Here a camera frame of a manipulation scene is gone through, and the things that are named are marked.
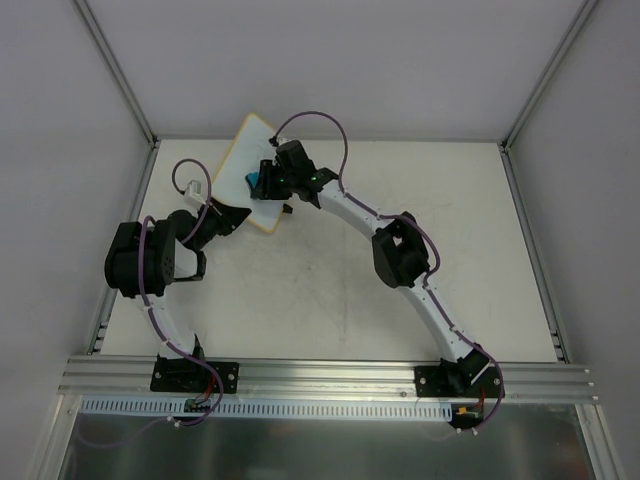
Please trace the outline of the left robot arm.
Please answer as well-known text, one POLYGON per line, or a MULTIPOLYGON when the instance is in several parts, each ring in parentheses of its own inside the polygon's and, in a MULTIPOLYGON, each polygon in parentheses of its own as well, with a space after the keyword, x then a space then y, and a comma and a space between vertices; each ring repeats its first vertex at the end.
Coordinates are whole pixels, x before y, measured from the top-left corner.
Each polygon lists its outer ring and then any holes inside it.
POLYGON ((173 317, 167 289, 174 283, 204 279, 204 247, 215 237, 226 237, 249 217, 245 207, 217 200, 195 214, 186 209, 167 218, 119 224, 108 250, 104 274, 110 288, 129 298, 149 317, 159 339, 158 356, 178 361, 174 378, 188 390, 208 381, 209 367, 197 334, 184 320, 173 317))

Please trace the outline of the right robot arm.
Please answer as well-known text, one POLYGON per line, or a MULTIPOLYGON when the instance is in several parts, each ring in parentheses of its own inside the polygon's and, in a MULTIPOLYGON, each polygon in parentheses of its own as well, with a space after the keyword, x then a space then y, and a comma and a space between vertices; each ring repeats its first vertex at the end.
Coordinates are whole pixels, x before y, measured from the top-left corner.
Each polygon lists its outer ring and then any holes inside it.
POLYGON ((303 202, 327 211, 370 240, 374 270, 389 288, 398 290, 414 307, 434 338, 439 365, 418 380, 417 393, 437 397, 474 397, 502 394, 502 378, 495 360, 457 327, 429 283, 436 271, 430 263, 424 232, 415 217, 403 212, 383 215, 349 194, 341 176, 318 168, 298 140, 279 142, 272 160, 260 162, 257 174, 246 176, 251 198, 303 202))

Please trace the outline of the blue bone shaped eraser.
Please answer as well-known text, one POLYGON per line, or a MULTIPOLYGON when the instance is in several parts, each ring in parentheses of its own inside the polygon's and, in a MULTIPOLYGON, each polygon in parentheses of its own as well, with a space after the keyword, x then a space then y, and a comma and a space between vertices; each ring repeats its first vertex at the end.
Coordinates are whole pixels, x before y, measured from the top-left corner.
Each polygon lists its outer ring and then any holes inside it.
POLYGON ((258 172, 250 172, 245 176, 245 180, 246 183, 249 186, 250 190, 253 190, 256 188, 258 180, 259 180, 259 173, 258 172))

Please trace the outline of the yellow framed whiteboard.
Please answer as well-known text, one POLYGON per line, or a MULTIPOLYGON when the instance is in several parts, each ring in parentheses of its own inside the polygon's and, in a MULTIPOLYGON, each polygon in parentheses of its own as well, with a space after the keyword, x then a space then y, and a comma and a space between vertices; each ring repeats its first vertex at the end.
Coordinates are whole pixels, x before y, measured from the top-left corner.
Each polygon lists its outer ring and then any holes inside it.
POLYGON ((265 233, 273 233, 283 214, 284 201, 254 200, 246 176, 257 174, 262 160, 273 160, 269 139, 275 130, 255 113, 249 113, 212 181, 212 197, 228 206, 251 210, 247 220, 265 233))

